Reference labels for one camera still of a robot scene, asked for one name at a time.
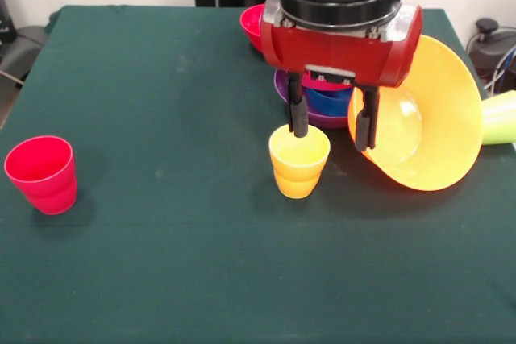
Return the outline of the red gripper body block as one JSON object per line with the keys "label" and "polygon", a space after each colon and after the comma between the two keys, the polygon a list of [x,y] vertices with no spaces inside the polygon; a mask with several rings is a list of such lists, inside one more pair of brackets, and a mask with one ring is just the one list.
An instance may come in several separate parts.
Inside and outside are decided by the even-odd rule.
{"label": "red gripper body block", "polygon": [[309,29],[266,0],[262,52],[275,68],[350,79],[356,85],[397,87],[406,78],[422,33],[422,9],[402,3],[387,23],[358,31]]}

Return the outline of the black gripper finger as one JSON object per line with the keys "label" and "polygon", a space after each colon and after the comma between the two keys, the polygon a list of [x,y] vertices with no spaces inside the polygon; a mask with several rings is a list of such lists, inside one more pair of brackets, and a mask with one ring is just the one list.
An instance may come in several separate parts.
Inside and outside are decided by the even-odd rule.
{"label": "black gripper finger", "polygon": [[363,107],[356,116],[355,145],[358,151],[373,149],[376,144],[377,117],[380,101],[379,88],[360,85]]}
{"label": "black gripper finger", "polygon": [[308,133],[307,104],[302,92],[302,76],[299,73],[288,73],[287,104],[289,108],[289,131],[297,138]]}

